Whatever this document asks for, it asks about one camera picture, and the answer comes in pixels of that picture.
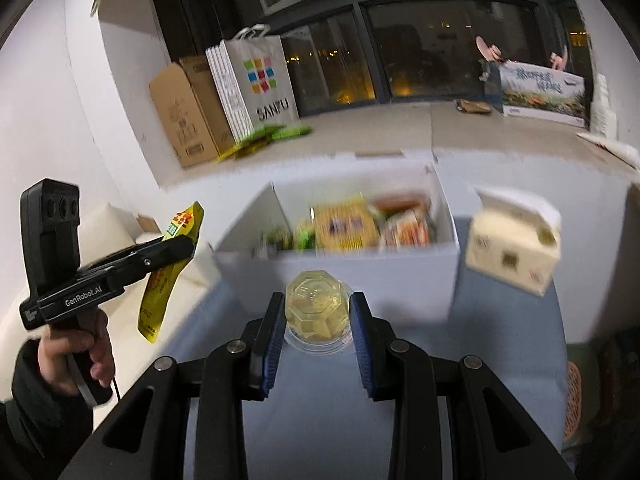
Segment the black sleeve left forearm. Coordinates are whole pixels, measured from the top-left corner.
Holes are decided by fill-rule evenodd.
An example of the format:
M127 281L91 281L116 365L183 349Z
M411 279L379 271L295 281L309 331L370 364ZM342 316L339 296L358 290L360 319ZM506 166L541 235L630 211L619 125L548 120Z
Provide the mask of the black sleeve left forearm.
M82 396L64 396L40 375L37 339L18 352L12 396L1 403L3 479L56 479L93 430Z

